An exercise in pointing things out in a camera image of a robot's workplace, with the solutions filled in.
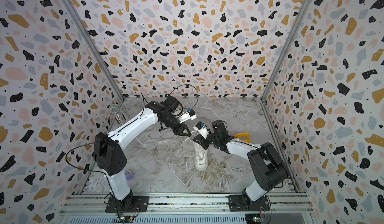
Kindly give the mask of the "white sneaker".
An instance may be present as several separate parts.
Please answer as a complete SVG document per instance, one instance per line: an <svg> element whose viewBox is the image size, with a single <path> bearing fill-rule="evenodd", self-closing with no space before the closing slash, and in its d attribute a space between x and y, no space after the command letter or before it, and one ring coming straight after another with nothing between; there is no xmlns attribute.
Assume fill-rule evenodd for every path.
<svg viewBox="0 0 384 224"><path fill-rule="evenodd" d="M205 171L208 168L208 150L205 150L200 144L187 138L186 141L193 144L195 149L195 168L198 171Z"/></svg>

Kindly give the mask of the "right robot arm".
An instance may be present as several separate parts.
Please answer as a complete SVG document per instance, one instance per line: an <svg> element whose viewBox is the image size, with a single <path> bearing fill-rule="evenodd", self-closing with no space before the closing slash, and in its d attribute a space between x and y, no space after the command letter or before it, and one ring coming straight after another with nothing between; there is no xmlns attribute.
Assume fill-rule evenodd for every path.
<svg viewBox="0 0 384 224"><path fill-rule="evenodd" d="M226 129L227 123L222 120L212 122L212 127L209 130L205 124L198 122L194 126L198 134L193 141L204 150L214 146L250 162L255 180L243 190L243 203L256 202L279 184L283 185L284 180L290 177L287 166L273 144L250 144L231 136Z"/></svg>

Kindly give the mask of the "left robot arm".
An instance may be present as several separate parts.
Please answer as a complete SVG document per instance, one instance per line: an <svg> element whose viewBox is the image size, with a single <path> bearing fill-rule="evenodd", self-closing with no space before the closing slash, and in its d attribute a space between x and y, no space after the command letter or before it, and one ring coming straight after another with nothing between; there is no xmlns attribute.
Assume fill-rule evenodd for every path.
<svg viewBox="0 0 384 224"><path fill-rule="evenodd" d="M124 153L133 139L157 122L171 129L176 136L192 135L185 121L196 118L193 107L183 108L179 100L171 95L162 102L143 103L143 109L127 123L108 134L99 133L95 137L94 160L107 176L113 197L118 201L125 202L133 195L125 175L127 157Z"/></svg>

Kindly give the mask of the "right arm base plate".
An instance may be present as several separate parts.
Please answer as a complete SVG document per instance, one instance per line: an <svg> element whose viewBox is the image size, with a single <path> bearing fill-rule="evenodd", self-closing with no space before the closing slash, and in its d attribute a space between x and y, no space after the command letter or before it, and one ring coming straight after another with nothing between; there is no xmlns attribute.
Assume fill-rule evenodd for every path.
<svg viewBox="0 0 384 224"><path fill-rule="evenodd" d="M259 212L270 211L270 202L266 196L260 197L256 201L251 201L247 195L228 196L229 208L231 212Z"/></svg>

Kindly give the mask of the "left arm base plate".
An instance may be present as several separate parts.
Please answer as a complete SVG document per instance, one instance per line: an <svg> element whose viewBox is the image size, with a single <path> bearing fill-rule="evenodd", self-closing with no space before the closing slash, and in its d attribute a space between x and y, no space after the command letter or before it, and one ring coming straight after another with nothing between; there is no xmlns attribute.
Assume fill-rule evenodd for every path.
<svg viewBox="0 0 384 224"><path fill-rule="evenodd" d="M110 197L105 209L106 213L145 213L149 206L149 196L132 196L123 201Z"/></svg>

